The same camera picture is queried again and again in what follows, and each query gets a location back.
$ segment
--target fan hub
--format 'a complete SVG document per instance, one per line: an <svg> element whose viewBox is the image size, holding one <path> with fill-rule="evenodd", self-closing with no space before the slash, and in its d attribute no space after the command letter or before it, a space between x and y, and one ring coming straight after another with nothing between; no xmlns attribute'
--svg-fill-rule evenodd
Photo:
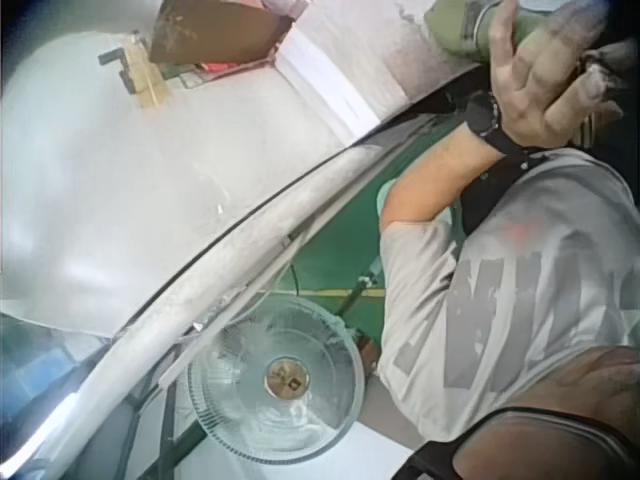
<svg viewBox="0 0 640 480"><path fill-rule="evenodd" d="M264 386L280 400L297 400L309 389L309 372L295 358L280 357L267 367Z"/></svg>

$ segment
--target white surface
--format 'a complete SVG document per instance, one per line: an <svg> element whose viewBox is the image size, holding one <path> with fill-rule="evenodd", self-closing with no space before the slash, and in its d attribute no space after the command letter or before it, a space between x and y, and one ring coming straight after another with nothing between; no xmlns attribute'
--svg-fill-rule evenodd
<svg viewBox="0 0 640 480"><path fill-rule="evenodd" d="M112 336L218 235L340 142L275 70L142 110L111 34L58 38L3 91L2 309Z"/></svg>
<svg viewBox="0 0 640 480"><path fill-rule="evenodd" d="M389 480L411 451L360 423L334 448L308 462L287 466L249 463L205 439L176 468L176 480L201 480L209 472L225 480Z"/></svg>
<svg viewBox="0 0 640 480"><path fill-rule="evenodd" d="M296 66L300 76L347 124L351 135L343 139L345 144L352 144L380 124L380 119L351 82L295 24L278 50L278 59L283 57Z"/></svg>

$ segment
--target curved metal surface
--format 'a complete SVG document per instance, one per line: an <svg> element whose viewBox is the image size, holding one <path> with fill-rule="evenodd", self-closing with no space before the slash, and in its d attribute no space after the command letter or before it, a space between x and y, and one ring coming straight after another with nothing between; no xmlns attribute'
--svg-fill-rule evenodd
<svg viewBox="0 0 640 480"><path fill-rule="evenodd" d="M125 37L48 41L3 92L2 310L17 318L114 335L207 244L340 147L272 69L141 109L117 62L97 61Z"/></svg>

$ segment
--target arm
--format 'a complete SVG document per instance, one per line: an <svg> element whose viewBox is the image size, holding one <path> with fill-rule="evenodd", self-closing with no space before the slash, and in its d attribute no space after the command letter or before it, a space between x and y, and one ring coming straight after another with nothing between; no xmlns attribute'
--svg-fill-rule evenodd
<svg viewBox="0 0 640 480"><path fill-rule="evenodd" d="M393 186L380 216L380 230L394 222L433 220L502 157L461 125Z"/></svg>
<svg viewBox="0 0 640 480"><path fill-rule="evenodd" d="M592 71L569 82L578 58L604 27L602 4L571 3L514 52L517 0L504 0L490 31L491 85L502 130L517 144L565 146L582 120L605 106L606 81ZM380 229L429 222L503 155L462 125L428 151L389 193Z"/></svg>

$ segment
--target fingers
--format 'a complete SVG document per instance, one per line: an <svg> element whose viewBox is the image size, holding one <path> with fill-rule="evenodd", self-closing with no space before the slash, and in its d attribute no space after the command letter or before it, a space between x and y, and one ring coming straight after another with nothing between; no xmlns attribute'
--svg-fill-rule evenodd
<svg viewBox="0 0 640 480"><path fill-rule="evenodd" d="M581 8L580 2L569 2L554 12L541 27L520 44L512 65L513 81L518 89L524 88L535 61Z"/></svg>
<svg viewBox="0 0 640 480"><path fill-rule="evenodd" d="M491 66L503 67L513 58L513 24L518 15L518 0L504 0L496 10L489 29Z"/></svg>
<svg viewBox="0 0 640 480"><path fill-rule="evenodd" d="M590 50L585 53L585 57L601 61L614 72L626 72L638 61L638 44L630 38L598 50Z"/></svg>
<svg viewBox="0 0 640 480"><path fill-rule="evenodd" d="M545 113L545 124L556 133L575 131L585 117L599 109L607 90L601 70L580 76Z"/></svg>
<svg viewBox="0 0 640 480"><path fill-rule="evenodd" d="M602 34L606 14L607 7L601 0L589 2L556 31L531 69L527 88L534 95L548 101L557 97L582 53Z"/></svg>

